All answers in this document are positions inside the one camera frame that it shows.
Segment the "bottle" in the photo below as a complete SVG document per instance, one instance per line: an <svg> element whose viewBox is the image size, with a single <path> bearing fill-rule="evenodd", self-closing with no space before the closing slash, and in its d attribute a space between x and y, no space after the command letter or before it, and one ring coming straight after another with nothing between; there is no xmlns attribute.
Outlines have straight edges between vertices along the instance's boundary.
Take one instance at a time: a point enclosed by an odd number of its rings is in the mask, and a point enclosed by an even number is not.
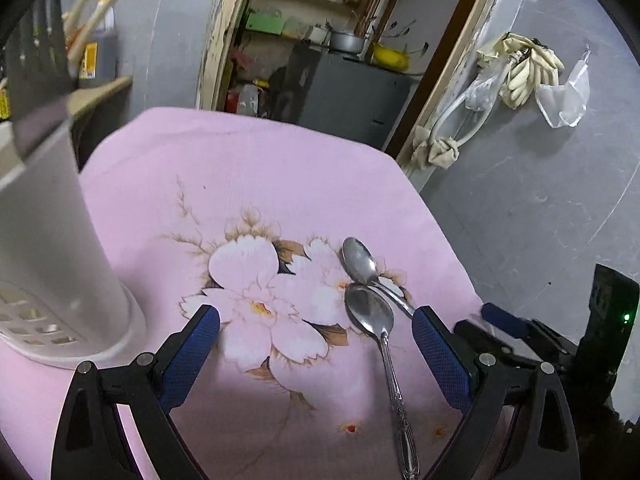
<svg viewBox="0 0 640 480"><path fill-rule="evenodd" d="M84 46L80 65L79 88L95 88L116 79L118 70L118 33L115 28L113 7L97 25Z"/></svg>
<svg viewBox="0 0 640 480"><path fill-rule="evenodd" d="M11 117L9 95L6 91L6 76L4 74L4 50L0 48L0 123L4 123Z"/></svg>

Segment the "cooking pot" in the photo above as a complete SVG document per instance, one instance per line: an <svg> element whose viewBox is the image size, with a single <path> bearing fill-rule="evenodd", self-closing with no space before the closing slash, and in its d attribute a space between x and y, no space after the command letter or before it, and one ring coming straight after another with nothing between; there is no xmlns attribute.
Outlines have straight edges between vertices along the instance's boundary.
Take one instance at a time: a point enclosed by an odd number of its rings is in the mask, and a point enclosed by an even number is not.
<svg viewBox="0 0 640 480"><path fill-rule="evenodd" d="M339 50L347 54L359 54L364 48L365 38L359 38L352 32L331 31L329 49Z"/></svg>

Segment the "spoon handle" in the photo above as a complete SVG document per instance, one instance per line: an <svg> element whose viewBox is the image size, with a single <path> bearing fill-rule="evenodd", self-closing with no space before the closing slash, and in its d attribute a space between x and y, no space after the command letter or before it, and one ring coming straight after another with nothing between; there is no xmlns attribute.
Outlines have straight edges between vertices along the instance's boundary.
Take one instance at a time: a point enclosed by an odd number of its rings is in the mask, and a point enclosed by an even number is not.
<svg viewBox="0 0 640 480"><path fill-rule="evenodd" d="M389 353L388 335L383 333L380 338L380 351L385 364L386 383L389 387L389 397L391 399L391 409L394 425L394 440L396 442L396 455L398 465L404 480L417 480L420 474L420 464L418 455L415 452L414 434L411 426L406 420L406 410L400 393L400 386L396 379L394 366Z"/></svg>
<svg viewBox="0 0 640 480"><path fill-rule="evenodd" d="M398 296L390 288L388 288L387 286L384 286L380 282L372 282L372 283L369 283L369 285L375 287L377 290L379 290L380 292L385 294L388 298L391 298L391 300L397 306L399 306L404 311L404 313L407 314L407 316L409 316L409 317L413 317L414 316L414 312L415 312L414 307L412 307L410 304L408 304L404 298L402 298L401 296Z"/></svg>

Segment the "table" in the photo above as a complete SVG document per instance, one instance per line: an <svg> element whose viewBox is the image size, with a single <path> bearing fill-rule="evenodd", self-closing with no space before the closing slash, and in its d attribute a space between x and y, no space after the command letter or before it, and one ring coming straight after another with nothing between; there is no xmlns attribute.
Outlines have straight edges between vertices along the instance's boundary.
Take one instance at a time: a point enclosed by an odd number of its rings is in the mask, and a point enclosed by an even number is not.
<svg viewBox="0 0 640 480"><path fill-rule="evenodd" d="M148 351L203 302L220 311L219 344L171 413L212 480L399 478L382 358L345 313L336 249L361 239L381 279L450 328L481 301L394 160L288 124L156 108L108 137L81 181ZM425 473L460 415L399 310L390 345ZM34 480L49 477L71 374L0 344L0 431Z"/></svg>

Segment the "spoon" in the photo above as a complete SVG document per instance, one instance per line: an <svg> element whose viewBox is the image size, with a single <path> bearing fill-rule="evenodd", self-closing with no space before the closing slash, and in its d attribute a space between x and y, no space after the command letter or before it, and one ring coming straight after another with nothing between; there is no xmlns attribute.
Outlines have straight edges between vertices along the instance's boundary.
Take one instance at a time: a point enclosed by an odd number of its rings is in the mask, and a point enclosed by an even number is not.
<svg viewBox="0 0 640 480"><path fill-rule="evenodd" d="M406 420L404 402L389 353L388 340L394 327L394 313L384 298L367 285L348 285L344 291L344 303L355 320L378 342L389 387L398 465L404 480L417 479L420 464L415 452L414 434Z"/></svg>
<svg viewBox="0 0 640 480"><path fill-rule="evenodd" d="M405 314L413 317L415 309L404 298L380 283L378 267L369 250L357 238L349 237L342 243L342 266L356 283L370 285L390 298Z"/></svg>

